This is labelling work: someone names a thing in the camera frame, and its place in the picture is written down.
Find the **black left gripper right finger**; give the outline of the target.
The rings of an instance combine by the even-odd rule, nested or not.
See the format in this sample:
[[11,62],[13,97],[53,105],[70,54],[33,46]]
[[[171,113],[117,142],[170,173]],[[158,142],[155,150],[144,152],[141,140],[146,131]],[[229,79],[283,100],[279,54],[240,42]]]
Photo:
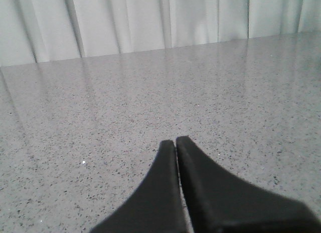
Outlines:
[[320,232],[320,221],[304,203],[238,178],[187,136],[176,145],[195,232]]

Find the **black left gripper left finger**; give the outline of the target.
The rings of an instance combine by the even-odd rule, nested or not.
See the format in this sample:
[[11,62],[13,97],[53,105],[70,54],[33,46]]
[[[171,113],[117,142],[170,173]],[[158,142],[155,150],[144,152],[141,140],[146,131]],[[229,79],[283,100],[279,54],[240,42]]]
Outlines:
[[135,192],[92,232],[187,232],[173,141],[160,143]]

